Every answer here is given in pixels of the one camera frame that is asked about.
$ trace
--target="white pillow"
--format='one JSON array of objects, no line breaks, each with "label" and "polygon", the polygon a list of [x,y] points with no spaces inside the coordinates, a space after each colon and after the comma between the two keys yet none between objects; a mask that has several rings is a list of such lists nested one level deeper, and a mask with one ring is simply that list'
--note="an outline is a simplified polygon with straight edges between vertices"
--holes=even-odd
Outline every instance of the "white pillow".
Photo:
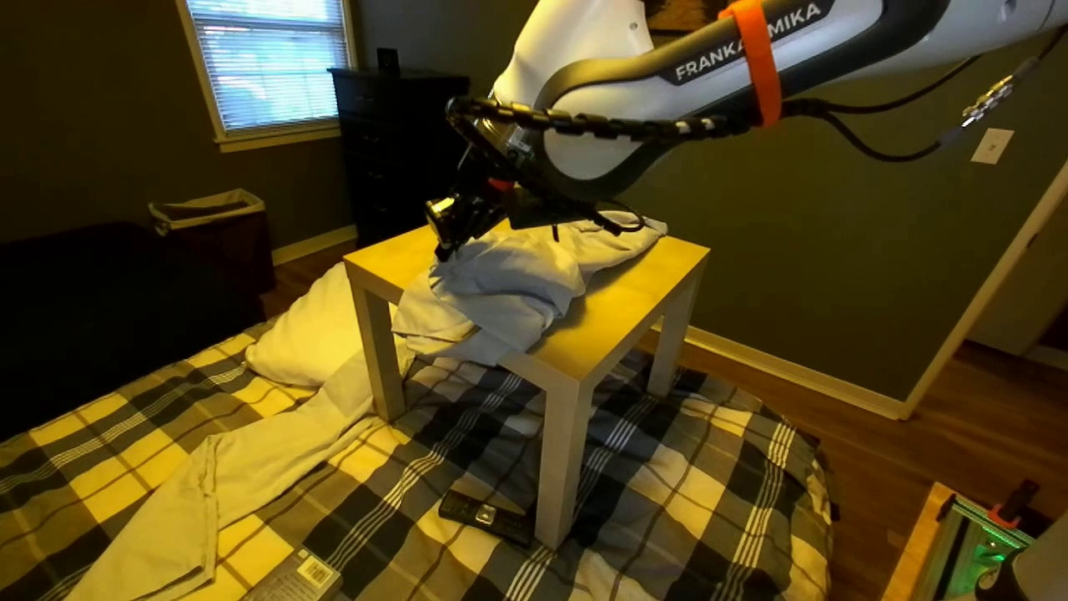
[{"label": "white pillow", "polygon": [[344,265],[333,265],[257,345],[247,346],[247,362],[271,380],[321,389],[358,350],[361,328],[353,291]]}]

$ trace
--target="white cloth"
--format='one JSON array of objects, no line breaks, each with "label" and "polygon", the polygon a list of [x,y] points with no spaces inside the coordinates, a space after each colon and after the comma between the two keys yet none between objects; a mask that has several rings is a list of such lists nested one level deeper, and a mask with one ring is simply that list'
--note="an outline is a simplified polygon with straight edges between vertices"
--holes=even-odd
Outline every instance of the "white cloth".
[{"label": "white cloth", "polygon": [[353,354],[298,410],[208,439],[73,588],[73,601],[184,597],[213,577],[218,533],[346,448],[370,410],[367,362]]},{"label": "white cloth", "polygon": [[588,293],[596,271],[633,262],[668,228],[645,216],[640,232],[606,234],[589,220],[488,234],[405,291],[395,335],[420,354],[501,364],[530,350],[539,335]]}]

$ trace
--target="olive green wall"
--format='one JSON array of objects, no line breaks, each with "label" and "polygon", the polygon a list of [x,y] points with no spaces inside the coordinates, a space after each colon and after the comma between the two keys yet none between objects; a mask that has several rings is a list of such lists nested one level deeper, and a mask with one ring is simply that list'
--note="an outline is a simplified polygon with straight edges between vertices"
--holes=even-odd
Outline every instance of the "olive green wall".
[{"label": "olive green wall", "polygon": [[[894,116],[852,119],[876,147],[911,149],[1031,46],[989,57],[950,89]],[[623,193],[674,234],[710,245],[695,325],[773,357],[906,396],[1033,200],[1068,160],[1068,42],[995,115],[1014,140],[972,163],[976,135],[921,163],[874,163],[832,128],[704,140],[665,157]],[[834,88],[887,99],[929,77]]]},{"label": "olive green wall", "polygon": [[247,186],[273,245],[350,220],[336,140],[220,155],[174,0],[0,3],[0,239]]}]

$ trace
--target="window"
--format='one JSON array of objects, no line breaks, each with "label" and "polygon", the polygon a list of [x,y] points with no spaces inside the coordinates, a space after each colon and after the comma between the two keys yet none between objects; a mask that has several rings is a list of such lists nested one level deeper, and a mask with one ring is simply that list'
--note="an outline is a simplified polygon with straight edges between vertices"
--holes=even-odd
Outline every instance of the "window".
[{"label": "window", "polygon": [[222,149],[336,135],[344,0],[175,0]]}]

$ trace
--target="bed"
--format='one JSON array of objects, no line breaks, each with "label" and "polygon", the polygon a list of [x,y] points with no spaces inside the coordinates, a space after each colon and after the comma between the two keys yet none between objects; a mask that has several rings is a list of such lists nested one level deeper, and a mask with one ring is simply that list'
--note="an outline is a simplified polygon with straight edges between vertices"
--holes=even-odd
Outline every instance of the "bed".
[{"label": "bed", "polygon": [[[67,597],[153,488],[220,432],[311,396],[247,364],[267,325],[0,445],[0,597]],[[517,548],[437,515],[457,480],[534,501],[537,392],[495,366],[418,357],[411,409],[218,533],[193,597],[261,594],[290,558],[341,597],[819,597],[827,478],[814,441],[758,396],[684,372],[645,396],[645,354],[596,392],[568,543]]]}]

